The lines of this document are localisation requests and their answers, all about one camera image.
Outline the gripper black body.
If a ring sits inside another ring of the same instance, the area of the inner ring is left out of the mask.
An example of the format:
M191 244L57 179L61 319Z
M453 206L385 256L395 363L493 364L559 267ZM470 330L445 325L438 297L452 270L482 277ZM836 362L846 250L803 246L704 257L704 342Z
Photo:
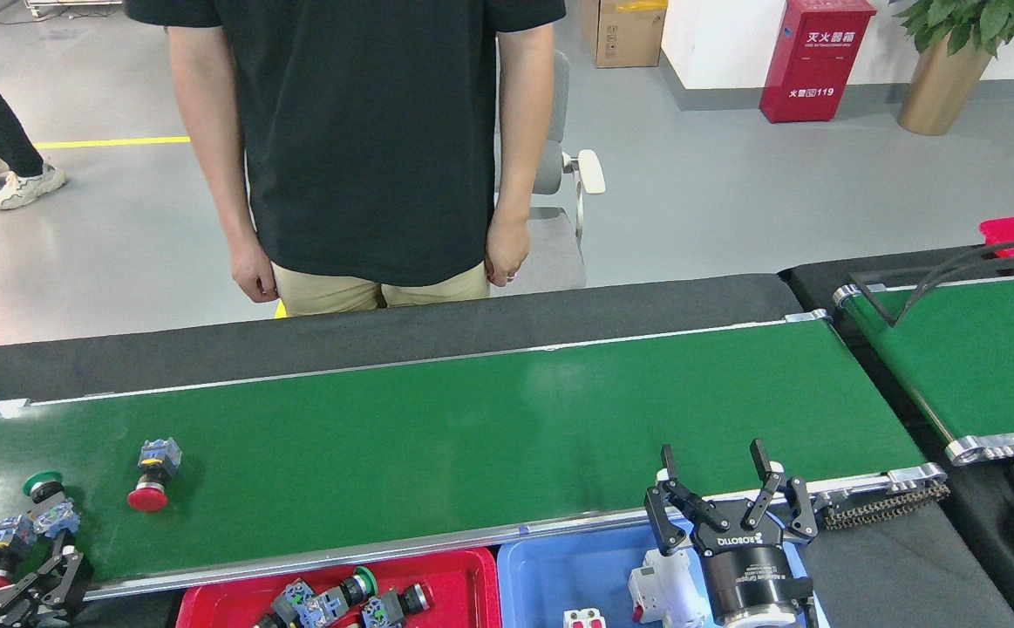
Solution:
M801 595L778 518L765 515L755 529L742 528L741 515L725 520L726 531L697 524L691 533L714 623L797 624Z
M48 605L18 604L0 609L0 627L43 627L63 623L63 611Z

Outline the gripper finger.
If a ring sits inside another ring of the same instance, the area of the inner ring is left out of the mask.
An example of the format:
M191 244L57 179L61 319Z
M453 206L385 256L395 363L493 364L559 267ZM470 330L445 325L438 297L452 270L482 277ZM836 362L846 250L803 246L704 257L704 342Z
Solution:
M766 510L778 492L786 497L786 503L791 509L793 519L788 524L786 532L805 542L812 541L818 534L816 513L808 492L806 481L800 476L786 476L783 468L775 468L770 461L762 439L751 441L750 452L763 486L757 498L743 515L743 529L754 531L765 516Z
M75 545L72 532L59 532L51 554L22 577L0 603L5 623L71 623L83 603L93 567Z
M657 481L646 490L643 498L643 508L649 517L659 552L671 556L677 551L679 542L687 537L682 529L671 524L666 510L669 505L673 505L691 524L707 524L717 532L730 531L730 522L721 509L691 492L677 479L677 463L671 445L663 444L659 456L663 467L658 470Z

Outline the person's left hand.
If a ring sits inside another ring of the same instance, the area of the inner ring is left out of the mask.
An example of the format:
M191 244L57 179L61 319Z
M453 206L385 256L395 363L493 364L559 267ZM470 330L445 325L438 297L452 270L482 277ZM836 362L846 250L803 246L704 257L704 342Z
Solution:
M506 287L514 281L529 255L531 242L526 215L496 215L487 231L484 270L487 281Z

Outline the person's right hand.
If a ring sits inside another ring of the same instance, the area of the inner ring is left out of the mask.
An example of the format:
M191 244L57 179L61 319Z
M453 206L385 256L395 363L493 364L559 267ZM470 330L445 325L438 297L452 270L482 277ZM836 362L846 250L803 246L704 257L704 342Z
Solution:
M257 304L280 298L272 262L264 253L254 230L225 235L230 254L231 276L245 297Z

